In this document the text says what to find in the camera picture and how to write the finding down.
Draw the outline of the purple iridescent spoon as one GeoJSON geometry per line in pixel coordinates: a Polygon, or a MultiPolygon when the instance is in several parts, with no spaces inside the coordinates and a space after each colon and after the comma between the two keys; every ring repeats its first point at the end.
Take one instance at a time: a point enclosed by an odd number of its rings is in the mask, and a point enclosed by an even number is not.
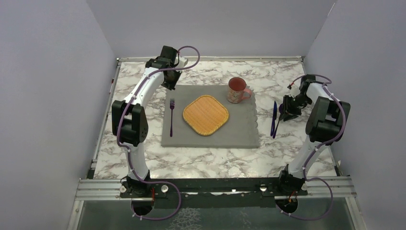
{"type": "Polygon", "coordinates": [[[277,129],[278,129],[278,126],[279,126],[279,116],[280,116],[280,114],[283,112],[283,104],[280,104],[279,105],[279,107],[278,107],[278,112],[277,112],[277,119],[276,119],[276,133],[277,133],[277,129]]]}

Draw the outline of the grey scalloped cloth placemat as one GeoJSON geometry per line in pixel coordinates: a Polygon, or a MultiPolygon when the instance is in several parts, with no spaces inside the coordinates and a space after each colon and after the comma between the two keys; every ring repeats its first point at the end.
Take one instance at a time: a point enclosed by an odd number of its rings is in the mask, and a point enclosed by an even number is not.
{"type": "Polygon", "coordinates": [[[233,104],[226,99],[227,92],[227,85],[177,85],[175,90],[167,90],[161,145],[192,148],[258,148],[260,143],[255,95],[238,104],[233,104]],[[214,97],[229,112],[228,121],[210,136],[197,134],[182,117],[184,108],[202,95],[214,97]],[[171,98],[175,99],[173,137],[169,135],[171,98]]]}

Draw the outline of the purple iridescent fork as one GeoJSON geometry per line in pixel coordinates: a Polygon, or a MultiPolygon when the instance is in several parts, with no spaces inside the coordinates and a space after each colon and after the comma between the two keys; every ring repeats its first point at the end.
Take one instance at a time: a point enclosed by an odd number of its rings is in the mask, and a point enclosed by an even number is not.
{"type": "Polygon", "coordinates": [[[169,104],[169,108],[171,110],[171,118],[170,118],[170,137],[173,137],[173,110],[175,108],[175,99],[171,98],[170,99],[170,104],[169,104]]]}

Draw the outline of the pink patterned cup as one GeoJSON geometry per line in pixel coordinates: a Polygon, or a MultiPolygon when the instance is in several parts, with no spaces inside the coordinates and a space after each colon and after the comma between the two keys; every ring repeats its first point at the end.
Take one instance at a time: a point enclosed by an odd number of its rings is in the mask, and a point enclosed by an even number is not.
{"type": "Polygon", "coordinates": [[[238,104],[245,99],[252,97],[252,90],[247,87],[247,83],[240,77],[233,77],[228,82],[227,100],[230,103],[238,104]]]}

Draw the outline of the woven yellow wicker tray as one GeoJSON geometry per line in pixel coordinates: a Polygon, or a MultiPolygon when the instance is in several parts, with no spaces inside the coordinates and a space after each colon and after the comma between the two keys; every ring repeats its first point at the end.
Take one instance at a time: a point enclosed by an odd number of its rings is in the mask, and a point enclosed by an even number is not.
{"type": "Polygon", "coordinates": [[[210,136],[228,121],[229,112],[214,97],[202,95],[184,108],[182,117],[197,134],[210,136]]]}

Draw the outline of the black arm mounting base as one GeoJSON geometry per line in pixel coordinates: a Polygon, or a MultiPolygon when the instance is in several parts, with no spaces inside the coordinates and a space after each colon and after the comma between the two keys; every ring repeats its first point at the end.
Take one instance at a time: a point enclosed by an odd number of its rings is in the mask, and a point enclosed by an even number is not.
{"type": "Polygon", "coordinates": [[[136,207],[158,209],[275,207],[277,199],[305,196],[307,192],[283,185],[279,178],[150,179],[147,184],[126,179],[120,197],[136,207]]]}

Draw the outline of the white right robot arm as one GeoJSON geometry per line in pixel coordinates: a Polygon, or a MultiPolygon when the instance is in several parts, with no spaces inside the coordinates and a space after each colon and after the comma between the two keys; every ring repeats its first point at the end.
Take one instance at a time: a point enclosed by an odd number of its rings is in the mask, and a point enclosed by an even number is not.
{"type": "Polygon", "coordinates": [[[308,105],[313,107],[305,126],[306,139],[294,160],[281,171],[276,182],[277,191],[288,195],[299,191],[306,181],[307,172],[319,154],[333,142],[339,141],[344,133],[351,105],[337,99],[329,91],[332,83],[317,81],[317,74],[306,74],[288,85],[291,91],[283,97],[279,106],[279,121],[298,118],[308,105]]]}

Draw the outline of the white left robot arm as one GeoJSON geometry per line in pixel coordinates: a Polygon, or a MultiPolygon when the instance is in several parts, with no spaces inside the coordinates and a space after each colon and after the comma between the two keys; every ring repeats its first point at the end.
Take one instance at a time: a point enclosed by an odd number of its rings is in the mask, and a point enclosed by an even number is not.
{"type": "Polygon", "coordinates": [[[136,195],[150,192],[149,169],[144,156],[144,141],[148,134],[146,105],[160,87],[173,90],[188,60],[180,51],[163,46],[158,57],[150,59],[135,88],[121,101],[112,103],[112,131],[119,147],[126,150],[128,174],[126,182],[136,195]]]}

